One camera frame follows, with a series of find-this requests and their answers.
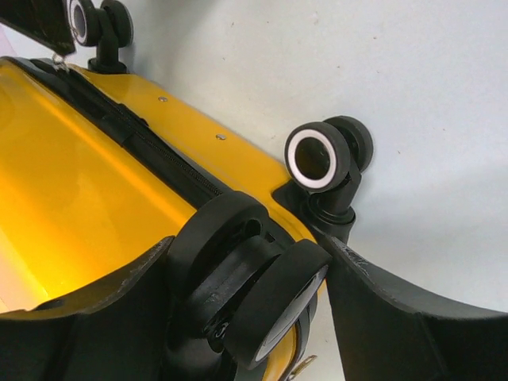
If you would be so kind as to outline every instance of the glossy yellow surface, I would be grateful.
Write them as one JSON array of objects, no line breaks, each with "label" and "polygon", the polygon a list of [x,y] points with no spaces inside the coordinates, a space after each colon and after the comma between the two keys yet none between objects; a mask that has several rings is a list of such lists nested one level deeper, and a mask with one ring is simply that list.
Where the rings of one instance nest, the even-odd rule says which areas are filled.
[{"label": "glossy yellow surface", "polygon": [[0,62],[0,298],[33,308],[176,234],[195,209],[65,102]]},{"label": "glossy yellow surface", "polygon": [[293,327],[268,357],[263,381],[279,381],[280,376],[286,371],[287,365],[293,360],[296,342],[296,329]]},{"label": "glossy yellow surface", "polygon": [[[289,179],[281,163],[142,78],[82,73],[169,144],[257,198],[295,240],[312,240],[271,197]],[[1,60],[0,182],[0,308],[8,310],[116,270],[178,233],[195,212],[67,103]],[[266,380],[282,374],[295,341],[292,329],[271,355]]]}]

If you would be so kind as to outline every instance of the zipper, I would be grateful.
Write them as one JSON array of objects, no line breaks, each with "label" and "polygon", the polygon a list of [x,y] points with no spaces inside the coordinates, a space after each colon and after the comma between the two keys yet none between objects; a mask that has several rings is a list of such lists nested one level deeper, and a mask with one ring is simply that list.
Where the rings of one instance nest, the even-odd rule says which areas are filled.
[{"label": "zipper", "polygon": [[77,71],[58,70],[43,60],[15,59],[11,62],[78,110],[194,208],[230,191],[224,183],[156,135],[145,119],[116,103]]}]

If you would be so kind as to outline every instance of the zipper track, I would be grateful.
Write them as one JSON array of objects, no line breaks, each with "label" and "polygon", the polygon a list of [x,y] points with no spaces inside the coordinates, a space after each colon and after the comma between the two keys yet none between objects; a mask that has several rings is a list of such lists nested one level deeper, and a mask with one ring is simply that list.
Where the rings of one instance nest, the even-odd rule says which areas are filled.
[{"label": "zipper track", "polygon": [[96,125],[194,208],[231,190],[77,71],[56,70],[47,60],[7,59]]},{"label": "zipper track", "polygon": [[[89,93],[91,95],[91,98],[98,98],[102,100],[103,102],[107,103],[108,109],[116,111],[116,114],[120,116],[121,119],[123,119],[126,123],[126,126],[132,130],[133,133],[138,135],[138,137],[142,140],[144,140],[145,143],[150,145],[152,148],[157,150],[160,154],[162,154],[164,157],[169,159],[172,163],[176,164],[178,167],[182,169],[182,171],[185,171],[188,175],[191,176],[192,179],[199,182],[203,187],[205,187],[208,191],[210,191],[215,197],[221,195],[223,192],[219,190],[216,186],[214,186],[205,176],[203,176],[201,173],[196,171],[192,168],[189,163],[183,160],[183,158],[178,155],[176,152],[168,152],[168,149],[162,149],[160,146],[154,144],[152,140],[148,139],[144,136],[143,133],[140,132],[139,128],[141,129],[149,129],[148,125],[146,125],[145,121],[140,119],[136,114],[132,113],[132,111],[129,111],[129,114],[127,114],[123,109],[126,109],[126,107],[121,107],[111,98],[107,97],[104,93],[102,93],[100,90],[98,90],[96,87],[91,85],[88,81],[86,81],[77,71],[70,70],[68,73],[65,71],[57,71],[57,75],[62,78],[63,76],[68,77],[66,82],[73,82],[74,84],[77,84],[78,87],[80,87],[82,90],[82,94]],[[155,133],[152,130],[149,130],[151,134],[155,136]],[[164,143],[162,139],[157,137],[164,145],[167,145]]]}]

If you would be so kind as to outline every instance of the hard-shell suitcase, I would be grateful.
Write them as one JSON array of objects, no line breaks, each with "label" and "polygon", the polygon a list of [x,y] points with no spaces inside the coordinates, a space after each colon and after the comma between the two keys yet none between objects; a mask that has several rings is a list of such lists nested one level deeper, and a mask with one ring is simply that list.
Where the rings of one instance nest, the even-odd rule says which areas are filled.
[{"label": "hard-shell suitcase", "polygon": [[0,7],[60,55],[98,46],[88,70],[0,60],[0,380],[287,379],[321,292],[349,381],[506,377],[505,314],[346,246],[360,122],[297,128],[284,165],[129,74],[120,2],[66,4]]}]

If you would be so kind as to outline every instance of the white wheel rim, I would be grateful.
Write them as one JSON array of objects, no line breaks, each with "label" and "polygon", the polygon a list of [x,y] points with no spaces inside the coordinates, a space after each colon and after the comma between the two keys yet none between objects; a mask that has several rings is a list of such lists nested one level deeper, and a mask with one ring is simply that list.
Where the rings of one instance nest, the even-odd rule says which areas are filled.
[{"label": "white wheel rim", "polygon": [[[78,30],[76,28],[75,19],[74,19],[74,12],[75,12],[75,9],[78,7],[81,9],[81,13],[83,14],[83,20],[85,21],[84,22],[85,33],[82,36],[78,33]],[[79,4],[79,0],[71,0],[71,4],[69,6],[69,20],[71,21],[72,33],[74,34],[74,38],[80,44],[84,44],[85,41],[87,40],[87,34],[88,34],[87,16],[85,14],[85,10],[81,6],[81,4]]]},{"label": "white wheel rim", "polygon": [[[300,171],[298,165],[296,164],[296,149],[298,145],[302,140],[310,137],[319,140],[325,146],[325,149],[328,152],[328,156],[330,158],[328,171],[326,172],[326,175],[324,175],[321,179],[309,179]],[[298,131],[293,136],[287,147],[287,165],[291,170],[294,178],[299,183],[301,183],[304,187],[318,190],[327,187],[332,182],[337,170],[337,156],[335,155],[335,150],[333,149],[332,143],[323,133],[320,133],[315,129],[303,129],[302,131]]]}]

